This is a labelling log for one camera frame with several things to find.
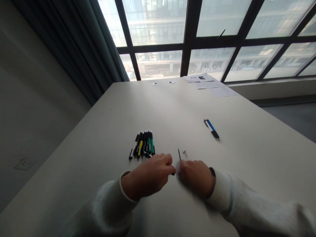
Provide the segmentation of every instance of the document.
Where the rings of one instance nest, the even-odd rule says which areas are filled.
[[[209,90],[212,92],[212,94],[215,97],[226,97],[226,96],[233,96],[233,95],[239,95],[237,92],[232,90],[229,87],[215,87],[215,88],[209,88]]]
[[[209,82],[192,82],[196,89],[206,89],[214,87],[225,87],[226,85],[219,82],[218,80],[209,81]]]
[[[206,81],[215,81],[216,79],[209,74],[199,74],[199,75],[192,75],[192,76],[184,76],[184,79],[188,83],[192,82],[206,82]]]

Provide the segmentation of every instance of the yellow pen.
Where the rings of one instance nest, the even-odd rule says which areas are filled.
[[[140,136],[139,136],[139,140],[140,140],[141,142],[139,143],[139,149],[138,149],[138,154],[137,154],[137,160],[138,160],[138,159],[140,158],[140,156],[141,156],[141,149],[142,149],[142,146],[143,146],[143,136],[144,136],[143,133],[141,133]]]

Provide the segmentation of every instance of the blue pen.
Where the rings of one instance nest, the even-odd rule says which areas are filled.
[[[205,120],[204,120],[204,123],[205,123],[206,126],[207,126],[206,122],[210,125],[210,127],[211,127],[211,129],[212,129],[211,133],[212,133],[213,137],[214,137],[217,141],[220,141],[220,137],[219,137],[219,135],[217,134],[217,132],[215,131],[215,128],[212,126],[211,122],[210,122],[208,119],[205,119]]]

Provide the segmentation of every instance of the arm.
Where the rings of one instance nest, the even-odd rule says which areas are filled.
[[[117,181],[105,183],[63,227],[60,236],[125,236],[132,210],[142,197],[152,195],[176,172],[170,154],[154,155]]]
[[[277,203],[202,161],[183,161],[179,172],[181,180],[198,188],[193,191],[220,211],[241,236],[316,236],[313,215],[298,203]]]

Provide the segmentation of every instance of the dark curtain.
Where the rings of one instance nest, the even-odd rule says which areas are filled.
[[[97,0],[12,2],[91,105],[129,81]]]

